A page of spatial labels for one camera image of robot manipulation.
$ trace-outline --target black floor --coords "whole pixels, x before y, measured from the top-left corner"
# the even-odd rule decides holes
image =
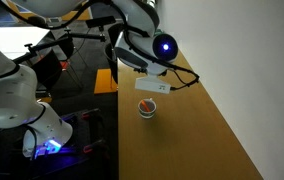
[[[26,24],[2,23],[0,26],[27,26]],[[72,32],[87,33],[88,28],[84,22],[72,23],[69,28]],[[61,36],[63,30],[53,31],[56,37]],[[92,34],[100,34],[98,28],[89,31]],[[52,108],[60,115],[76,113],[77,121],[73,121],[75,132],[80,131],[73,137],[70,146],[76,149],[75,154],[62,154],[50,157],[40,157],[30,163],[20,151],[20,138],[25,129],[18,127],[0,132],[0,179],[118,179],[118,124],[117,124],[117,93],[95,95],[94,85],[98,69],[108,68],[108,62],[103,50],[107,42],[97,40],[74,39],[76,47],[84,57],[87,68],[79,59],[78,54],[72,58],[72,66],[83,83],[83,88],[74,84],[66,73],[51,91],[53,101]],[[79,113],[83,110],[99,108],[103,125],[100,118],[92,117],[89,121],[81,119]],[[87,142],[90,144],[103,137],[107,143],[107,149],[99,148],[91,154],[83,154],[82,148]]]

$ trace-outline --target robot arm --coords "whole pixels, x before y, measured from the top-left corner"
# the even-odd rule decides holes
[[[59,17],[72,11],[85,0],[12,0],[14,3],[44,17]],[[178,47],[173,37],[167,34],[154,35],[159,25],[155,10],[139,0],[90,0],[87,8],[97,2],[114,7],[121,15],[124,30],[115,45],[116,56],[125,64],[147,73],[137,79],[136,88],[168,93],[171,86],[157,78],[167,69],[192,71],[174,66]],[[52,154],[72,136],[72,127],[63,122],[46,103],[35,99],[36,75],[31,68],[17,65],[0,52],[0,128],[26,125],[23,154],[26,157]]]
[[[43,17],[59,17],[72,11],[85,0],[13,0],[13,2]],[[155,36],[160,23],[155,9],[140,0],[90,0],[84,4],[84,7],[101,2],[111,5],[123,19],[124,30],[114,47],[117,58],[124,64],[147,74],[147,77],[137,79],[135,87],[169,93],[173,88],[157,77],[164,74],[167,69],[179,69],[173,65],[178,46],[175,39],[168,34]],[[59,8],[51,8],[56,3],[59,3]]]

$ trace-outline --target black cable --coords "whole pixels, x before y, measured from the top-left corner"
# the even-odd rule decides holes
[[[16,64],[15,67],[11,71],[4,73],[4,74],[1,74],[0,79],[7,77],[7,76],[11,76],[12,74],[15,74],[16,72],[18,72],[19,70],[20,70],[20,66],[18,64]]]
[[[15,17],[19,18],[20,20],[22,20],[22,21],[24,21],[28,24],[31,24],[33,26],[43,28],[43,29],[56,30],[56,29],[66,28],[69,24],[71,24],[74,20],[76,20],[87,8],[89,8],[93,4],[95,4],[95,3],[107,4],[108,2],[109,1],[107,1],[107,0],[90,0],[90,1],[87,1],[70,20],[68,20],[66,23],[63,23],[60,26],[56,26],[56,27],[48,27],[46,25],[40,25],[40,24],[34,23],[32,21],[29,21],[28,19],[25,19],[24,17],[22,17],[21,15],[19,15],[15,11],[13,11],[4,2],[2,2],[2,0],[0,0],[0,6],[3,9],[5,9],[6,11],[8,11],[10,14],[14,15]]]
[[[80,51],[80,49],[82,48],[82,46],[83,46],[85,40],[86,40],[86,38],[83,39],[83,41],[82,41],[80,47],[79,47],[79,48],[76,48],[76,51],[72,54],[72,56],[73,56],[75,53],[77,53],[77,52]]]
[[[181,83],[187,84],[186,82],[184,82],[184,81],[181,79],[180,75],[179,75],[175,70],[172,70],[172,69],[168,69],[168,70],[169,70],[169,71],[172,71],[172,72],[176,75],[176,77],[180,80]]]
[[[34,147],[33,147],[33,152],[32,152],[32,156],[30,157],[30,164],[29,164],[29,167],[28,167],[28,170],[26,172],[26,180],[28,180],[30,178],[30,176],[32,175],[31,172],[33,170],[33,163],[34,163],[34,160],[35,160],[35,156],[36,156],[36,142],[37,142],[37,137],[36,137],[36,133],[34,131],[33,128],[31,128],[30,126],[26,125],[24,126],[26,127],[33,135],[34,137]]]
[[[127,24],[126,17],[125,17],[125,15],[124,15],[124,13],[123,13],[123,12],[121,11],[121,9],[120,9],[117,5],[115,5],[114,3],[111,3],[110,5],[111,5],[111,7],[113,7],[113,8],[120,14],[120,16],[121,16],[121,18],[122,18],[122,20],[123,20],[123,25],[124,25],[124,28],[123,28],[124,39],[125,39],[126,43],[129,45],[129,47],[130,47],[135,53],[137,53],[138,55],[144,57],[144,58],[147,59],[147,60],[152,61],[153,63],[160,64],[160,65],[162,65],[162,66],[164,66],[164,67],[167,67],[167,68],[169,68],[169,69],[172,69],[172,70],[174,70],[174,71],[180,70],[180,71],[185,71],[185,72],[187,72],[187,73],[190,73],[190,74],[194,75],[195,79],[194,79],[193,81],[191,81],[191,82],[189,82],[189,83],[185,83],[185,85],[183,85],[183,86],[181,86],[181,87],[171,87],[171,91],[178,90],[178,89],[182,89],[182,88],[184,88],[184,87],[189,87],[189,86],[191,86],[191,85],[193,85],[193,84],[199,82],[200,76],[197,75],[196,73],[194,73],[193,71],[191,71],[191,70],[189,70],[189,69],[186,69],[186,68],[183,68],[183,67],[180,67],[180,66],[176,66],[176,65],[171,64],[171,63],[168,63],[168,62],[166,62],[166,61],[164,61],[164,60],[157,59],[157,58],[155,58],[155,57],[153,57],[153,56],[150,56],[150,55],[144,53],[144,52],[141,51],[140,49],[138,49],[138,48],[130,41],[130,39],[129,39],[129,28],[128,28],[129,26],[128,26],[128,24]]]

